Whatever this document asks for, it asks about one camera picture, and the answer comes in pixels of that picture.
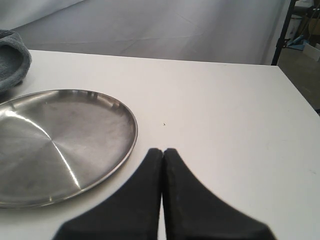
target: gray cloth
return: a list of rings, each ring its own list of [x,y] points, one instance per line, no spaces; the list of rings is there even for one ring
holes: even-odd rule
[[[0,29],[0,93],[20,83],[30,64],[31,55],[20,35]]]

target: metal plate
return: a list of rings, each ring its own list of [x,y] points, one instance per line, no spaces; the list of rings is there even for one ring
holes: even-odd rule
[[[137,121],[120,101],[53,90],[0,105],[0,208],[40,207],[74,197],[129,157]]]

